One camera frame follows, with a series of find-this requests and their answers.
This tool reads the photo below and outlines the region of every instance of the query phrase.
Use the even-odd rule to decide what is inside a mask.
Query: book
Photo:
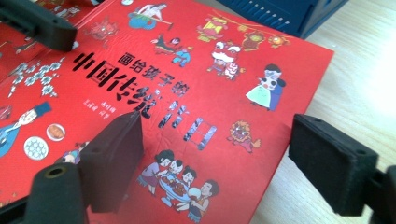
[[[105,1],[78,22],[72,51],[43,49],[0,83],[0,202],[140,111],[145,154],[127,197],[90,220],[249,223],[332,55],[193,1]]]

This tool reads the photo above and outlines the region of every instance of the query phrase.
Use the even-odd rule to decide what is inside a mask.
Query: black foam pad
[[[142,156],[140,114],[114,119],[80,152],[84,203],[93,212],[117,212]]]
[[[360,216],[378,155],[327,122],[295,115],[289,157],[341,216]]]
[[[28,199],[24,224],[88,223],[73,163],[54,164],[38,172]]]

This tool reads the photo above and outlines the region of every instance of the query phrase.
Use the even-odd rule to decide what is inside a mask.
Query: cartoon person
[[[135,12],[128,15],[131,18],[129,20],[129,26],[134,29],[153,29],[157,25],[157,21],[163,20],[161,10],[164,8],[166,8],[165,3],[145,5],[142,8],[137,8]]]
[[[167,44],[163,39],[163,34],[160,34],[157,39],[151,40],[151,43],[155,44],[154,51],[156,54],[172,54],[180,49],[177,45],[180,43],[180,38],[175,37]]]
[[[171,175],[174,178],[177,178],[177,175],[180,174],[182,170],[183,170],[183,161],[181,160],[172,161],[171,164],[169,165],[168,172],[166,174]]]
[[[166,169],[160,171],[160,167],[167,167],[174,160],[174,152],[171,149],[161,151],[155,155],[155,162],[146,167],[142,174],[137,178],[137,181],[142,186],[148,185],[148,192],[155,196],[155,188],[158,185],[157,176],[164,175],[168,172]]]
[[[0,128],[0,158],[11,149],[22,125],[30,124],[35,119],[42,117],[45,113],[50,111],[50,104],[48,102],[44,102],[43,104],[37,105],[33,107],[33,109],[22,114],[17,122],[4,128]]]
[[[177,51],[175,53],[176,56],[173,59],[172,63],[180,63],[180,67],[186,66],[186,63],[189,63],[191,60],[191,55],[190,55],[191,50],[192,47],[187,47]]]
[[[189,203],[177,205],[177,211],[189,210],[188,218],[199,223],[209,207],[209,198],[219,194],[219,184],[215,180],[209,179],[201,186],[201,195],[192,197]]]
[[[197,173],[195,170],[191,169],[190,166],[186,166],[183,171],[182,181],[187,187],[190,187],[194,179],[197,177]]]
[[[246,97],[254,104],[274,111],[279,103],[280,95],[286,82],[280,78],[281,70],[275,64],[268,64],[264,70],[264,77],[259,78],[259,85],[247,93]]]

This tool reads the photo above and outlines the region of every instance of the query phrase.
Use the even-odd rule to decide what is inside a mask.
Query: white circle illustration
[[[49,154],[49,146],[46,141],[40,137],[30,137],[24,143],[26,156],[34,161],[41,161]]]

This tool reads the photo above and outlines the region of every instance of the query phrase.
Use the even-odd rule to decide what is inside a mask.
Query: cartoon illustration
[[[163,34],[158,35],[157,39],[151,40],[151,43],[155,44],[154,51],[156,54],[173,54],[181,48],[178,46],[180,38],[175,37],[169,41],[169,44],[167,44],[163,39]]]
[[[64,8],[62,9],[61,6],[57,6],[53,9],[56,16],[68,20],[71,17],[76,16],[81,10],[78,6]]]
[[[95,25],[91,28],[89,32],[84,30],[85,35],[91,35],[93,38],[97,40],[103,40],[103,47],[107,48],[107,38],[109,36],[116,35],[117,32],[119,31],[118,25],[113,22],[108,21],[108,17],[105,17],[103,21],[96,22]]]
[[[66,132],[64,130],[64,127],[60,124],[52,123],[47,128],[47,137],[54,142],[58,142],[64,139],[65,134]]]
[[[265,40],[264,34],[259,31],[254,31],[249,34],[245,34],[245,39],[242,42],[244,51],[259,49],[259,45]]]
[[[169,29],[172,27],[172,23],[163,20],[163,14],[161,10],[166,8],[165,3],[157,5],[145,5],[142,8],[137,8],[135,12],[128,15],[129,26],[134,29],[145,29],[152,30],[157,25],[157,21],[169,24]]]
[[[23,150],[26,156],[34,161],[41,161],[49,154],[49,146],[41,137],[29,137],[23,144]]]
[[[258,148],[262,144],[260,139],[252,141],[250,125],[242,120],[238,120],[232,125],[227,140],[232,141],[234,145],[243,147],[248,153],[252,153],[253,148]]]
[[[137,182],[143,187],[148,185],[148,192],[155,196],[155,188],[158,185],[157,177],[167,173],[167,170],[160,171],[160,167],[167,167],[174,160],[174,153],[170,149],[161,151],[155,155],[155,162],[146,167],[142,174],[137,178]]]
[[[182,180],[187,187],[190,187],[194,179],[197,178],[197,173],[195,170],[191,169],[190,166],[186,166],[186,168],[183,171],[183,176]]]
[[[45,113],[50,111],[50,104],[44,102],[22,114],[15,123],[0,128],[0,158],[6,155],[11,149],[21,126],[32,123],[35,119],[42,117]]]
[[[259,85],[247,93],[247,98],[254,105],[274,111],[286,86],[286,82],[280,78],[281,75],[282,72],[277,65],[268,64],[264,70],[264,77],[259,78]]]
[[[239,68],[236,64],[238,53],[241,48],[233,42],[218,42],[212,51],[214,58],[213,65],[207,69],[207,72],[215,69],[219,76],[226,76],[230,80],[235,80],[236,76],[245,72],[245,69]]]
[[[55,73],[61,67],[64,58],[59,60],[59,62],[52,64],[44,64],[40,66],[40,62],[28,66],[27,63],[21,63],[18,65],[11,75],[15,76],[14,81],[12,81],[11,90],[9,91],[8,98],[16,91],[17,87],[24,81],[25,86],[32,86],[37,82],[42,85],[41,96],[49,95],[50,97],[57,97],[58,94],[51,85],[51,81],[58,77]]]
[[[191,60],[191,50],[192,47],[187,47],[177,51],[175,53],[175,58],[172,60],[172,63],[180,63],[180,67],[186,66],[186,63],[189,63]]]
[[[222,38],[223,35],[220,34],[221,30],[228,29],[227,21],[223,19],[213,17],[207,18],[206,21],[207,23],[204,27],[201,25],[197,27],[198,34],[200,34],[200,36],[198,36],[199,40],[209,42],[211,39],[215,40]]]
[[[180,174],[182,170],[183,170],[183,161],[176,160],[171,162],[168,168],[168,172],[166,174],[173,177],[177,177],[177,175]]]
[[[79,153],[81,152],[82,149],[84,149],[90,142],[84,142],[84,143],[76,143],[76,147],[79,147],[78,149],[71,150],[71,151],[66,151],[60,159],[58,159],[55,163],[58,162],[71,162],[74,164],[78,164],[80,161],[80,156]]]
[[[189,190],[191,200],[189,203],[176,205],[177,211],[189,210],[188,217],[194,223],[199,223],[209,207],[209,198],[219,194],[219,184],[209,179],[201,186],[200,191]]]
[[[286,39],[286,37],[283,35],[273,35],[270,38],[268,38],[268,42],[271,44],[271,47],[274,49],[277,49],[278,47],[283,45],[290,44],[290,41]]]

